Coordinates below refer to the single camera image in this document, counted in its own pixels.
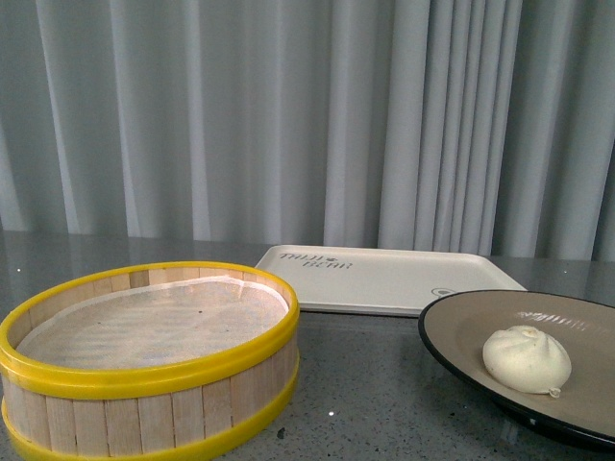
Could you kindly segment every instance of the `countertop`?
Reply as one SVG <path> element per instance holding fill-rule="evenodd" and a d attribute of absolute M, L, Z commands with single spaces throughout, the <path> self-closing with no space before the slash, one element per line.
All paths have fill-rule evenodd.
<path fill-rule="evenodd" d="M 84 275 L 170 260 L 255 266 L 267 245 L 4 231 L 0 313 Z M 489 259 L 528 290 L 615 304 L 615 263 Z M 300 376 L 291 403 L 228 460 L 603 460 L 510 420 L 441 366 L 415 318 L 302 312 Z M 20 459 L 0 425 L 0 459 Z"/>

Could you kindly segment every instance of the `white rectangular tray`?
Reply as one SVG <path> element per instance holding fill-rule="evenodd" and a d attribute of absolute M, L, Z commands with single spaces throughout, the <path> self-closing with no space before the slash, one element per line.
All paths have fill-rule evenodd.
<path fill-rule="evenodd" d="M 288 282 L 302 310 L 418 316 L 448 294 L 525 290 L 482 256 L 280 245 L 257 264 Z"/>

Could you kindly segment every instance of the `white curtain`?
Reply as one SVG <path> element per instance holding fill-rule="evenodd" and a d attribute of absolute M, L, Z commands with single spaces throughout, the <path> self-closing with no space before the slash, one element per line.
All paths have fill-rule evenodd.
<path fill-rule="evenodd" d="M 615 260 L 614 36 L 601 1 L 3 0 L 2 228 Z"/>

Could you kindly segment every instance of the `bamboo steamer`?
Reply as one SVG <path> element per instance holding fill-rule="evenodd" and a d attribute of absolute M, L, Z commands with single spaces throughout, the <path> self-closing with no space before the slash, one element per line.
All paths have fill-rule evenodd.
<path fill-rule="evenodd" d="M 155 366 L 72 368 L 18 351 L 37 328 L 60 324 L 79 303 L 220 277 L 275 292 L 285 313 L 246 342 Z M 255 436 L 290 401 L 299 368 L 298 319 L 297 298 L 286 282 L 236 264 L 147 264 L 51 288 L 20 305 L 0 326 L 2 416 L 13 447 L 26 460 L 218 456 Z"/>

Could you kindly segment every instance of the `steamed bun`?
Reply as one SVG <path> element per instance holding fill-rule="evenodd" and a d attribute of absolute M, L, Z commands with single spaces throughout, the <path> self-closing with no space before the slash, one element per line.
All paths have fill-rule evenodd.
<path fill-rule="evenodd" d="M 482 347 L 487 371 L 501 384 L 531 394 L 559 397 L 572 372 L 568 353 L 551 335 L 534 327 L 499 330 Z"/>

